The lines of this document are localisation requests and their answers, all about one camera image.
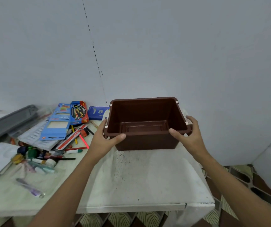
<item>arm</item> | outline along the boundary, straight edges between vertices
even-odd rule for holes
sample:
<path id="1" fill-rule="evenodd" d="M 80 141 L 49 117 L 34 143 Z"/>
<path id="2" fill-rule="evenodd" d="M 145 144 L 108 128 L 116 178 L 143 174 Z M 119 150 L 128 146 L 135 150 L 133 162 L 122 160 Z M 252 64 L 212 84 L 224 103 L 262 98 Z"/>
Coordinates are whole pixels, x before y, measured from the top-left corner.
<path id="1" fill-rule="evenodd" d="M 36 214 L 28 227 L 71 226 L 93 167 L 114 145 L 126 137 L 125 134 L 121 134 L 113 139 L 106 140 L 103 137 L 103 129 L 106 121 L 105 119 L 98 127 L 84 158 L 43 208 Z"/>
<path id="2" fill-rule="evenodd" d="M 197 120 L 191 116 L 187 118 L 193 123 L 192 134 L 184 137 L 174 129 L 169 129 L 171 135 L 181 141 L 203 166 L 244 226 L 271 226 L 271 206 L 224 170 L 205 148 Z"/>

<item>brown plastic basket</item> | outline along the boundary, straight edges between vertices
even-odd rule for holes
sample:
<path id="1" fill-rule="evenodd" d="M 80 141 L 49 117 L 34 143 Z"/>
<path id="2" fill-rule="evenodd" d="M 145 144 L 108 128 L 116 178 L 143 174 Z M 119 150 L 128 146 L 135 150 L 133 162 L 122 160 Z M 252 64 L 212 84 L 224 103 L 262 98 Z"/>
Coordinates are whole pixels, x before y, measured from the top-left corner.
<path id="1" fill-rule="evenodd" d="M 116 148 L 122 150 L 174 149 L 178 140 L 169 128 L 190 134 L 191 127 L 174 97 L 145 99 L 115 99 L 104 129 L 105 137 L 125 133 L 126 138 Z"/>

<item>finger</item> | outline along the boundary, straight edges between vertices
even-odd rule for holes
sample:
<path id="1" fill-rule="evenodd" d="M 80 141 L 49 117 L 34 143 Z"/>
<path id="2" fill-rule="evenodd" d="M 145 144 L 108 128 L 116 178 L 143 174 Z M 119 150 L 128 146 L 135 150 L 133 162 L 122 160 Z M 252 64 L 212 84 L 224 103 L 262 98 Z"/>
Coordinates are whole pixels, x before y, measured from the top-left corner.
<path id="1" fill-rule="evenodd" d="M 186 116 L 186 118 L 192 122 L 192 133 L 200 132 L 198 121 L 192 116 Z"/>
<path id="2" fill-rule="evenodd" d="M 179 141 L 182 141 L 185 138 L 181 133 L 177 132 L 173 128 L 169 129 L 169 133 Z"/>
<path id="3" fill-rule="evenodd" d="M 117 145 L 118 143 L 122 142 L 125 138 L 126 138 L 126 134 L 120 134 L 120 135 L 114 137 L 113 139 L 110 139 L 109 143 L 112 146 L 114 146 L 114 145 Z"/>
<path id="4" fill-rule="evenodd" d="M 104 120 L 101 122 L 101 124 L 99 125 L 99 127 L 98 127 L 96 133 L 103 135 L 103 130 L 104 130 L 104 127 L 105 127 L 106 122 L 107 122 L 107 119 L 104 119 Z"/>

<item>tiled floor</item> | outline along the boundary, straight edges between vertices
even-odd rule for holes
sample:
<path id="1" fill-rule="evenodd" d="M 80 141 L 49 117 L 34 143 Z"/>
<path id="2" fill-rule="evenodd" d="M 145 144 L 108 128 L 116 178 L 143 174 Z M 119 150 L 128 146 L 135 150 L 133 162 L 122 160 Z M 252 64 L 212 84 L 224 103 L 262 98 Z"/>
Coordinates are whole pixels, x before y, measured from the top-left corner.
<path id="1" fill-rule="evenodd" d="M 225 170 L 235 176 L 241 183 L 251 189 L 261 199 L 271 204 L 271 189 L 256 173 L 252 165 L 225 166 Z M 206 181 L 215 200 L 215 209 L 207 214 L 193 227 L 240 227 L 242 226 L 235 213 L 215 187 L 212 179 L 206 174 Z M 84 214 L 77 224 L 78 227 L 162 227 L 168 212 L 130 212 L 130 213 L 99 213 Z M 13 217 L 4 226 L 24 227 L 31 217 Z"/>

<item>forearm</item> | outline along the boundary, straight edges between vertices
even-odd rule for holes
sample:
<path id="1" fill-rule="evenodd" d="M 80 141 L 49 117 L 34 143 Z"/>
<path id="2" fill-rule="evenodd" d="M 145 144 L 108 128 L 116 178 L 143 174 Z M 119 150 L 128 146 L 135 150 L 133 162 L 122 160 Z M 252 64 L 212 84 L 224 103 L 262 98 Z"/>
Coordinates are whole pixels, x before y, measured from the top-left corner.
<path id="1" fill-rule="evenodd" d="M 271 206 L 251 192 L 211 156 L 199 161 L 245 226 L 271 226 Z"/>
<path id="2" fill-rule="evenodd" d="M 67 227 L 76 214 L 95 161 L 85 155 L 71 175 L 37 213 L 29 227 Z"/>

